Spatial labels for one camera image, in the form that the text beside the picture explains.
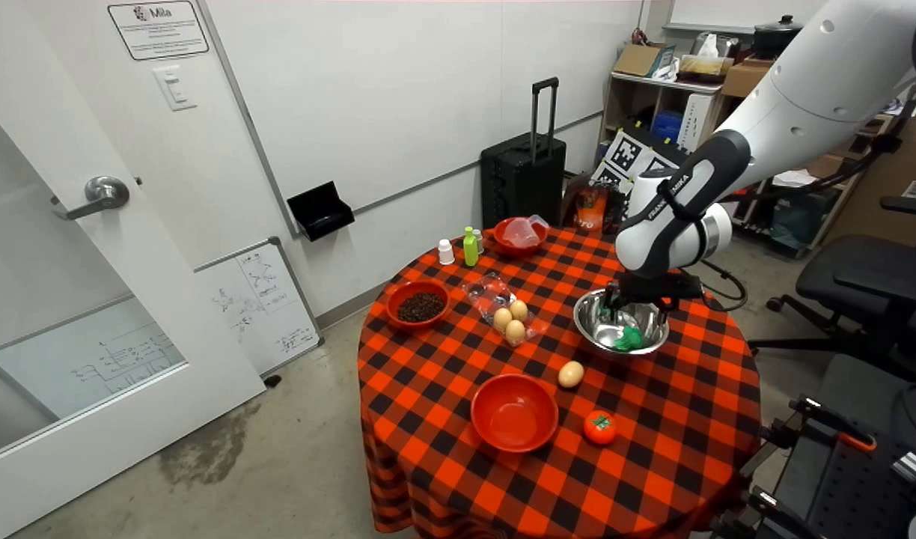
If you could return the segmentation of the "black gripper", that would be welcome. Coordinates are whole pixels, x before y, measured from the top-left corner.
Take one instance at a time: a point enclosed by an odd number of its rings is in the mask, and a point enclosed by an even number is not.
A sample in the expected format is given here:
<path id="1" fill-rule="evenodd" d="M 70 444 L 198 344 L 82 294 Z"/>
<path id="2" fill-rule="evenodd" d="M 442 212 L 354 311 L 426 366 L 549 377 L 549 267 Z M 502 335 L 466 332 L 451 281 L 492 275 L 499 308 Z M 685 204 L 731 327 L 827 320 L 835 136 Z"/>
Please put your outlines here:
<path id="1" fill-rule="evenodd" d="M 701 281 L 689 273 L 619 273 L 606 288 L 606 302 L 619 308 L 631 302 L 655 302 L 659 308 L 677 308 L 683 300 L 697 300 Z"/>

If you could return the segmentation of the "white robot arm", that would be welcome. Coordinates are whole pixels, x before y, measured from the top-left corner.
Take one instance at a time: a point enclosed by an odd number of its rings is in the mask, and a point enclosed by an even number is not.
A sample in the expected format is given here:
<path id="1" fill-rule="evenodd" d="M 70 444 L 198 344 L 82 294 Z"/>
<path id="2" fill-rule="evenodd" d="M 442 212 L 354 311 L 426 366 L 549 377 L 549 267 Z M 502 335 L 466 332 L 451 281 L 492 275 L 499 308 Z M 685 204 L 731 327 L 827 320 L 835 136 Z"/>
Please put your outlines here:
<path id="1" fill-rule="evenodd" d="M 634 181 L 607 300 L 697 297 L 683 267 L 731 242 L 722 197 L 845 143 L 914 85 L 916 0 L 827 0 L 695 152 Z"/>

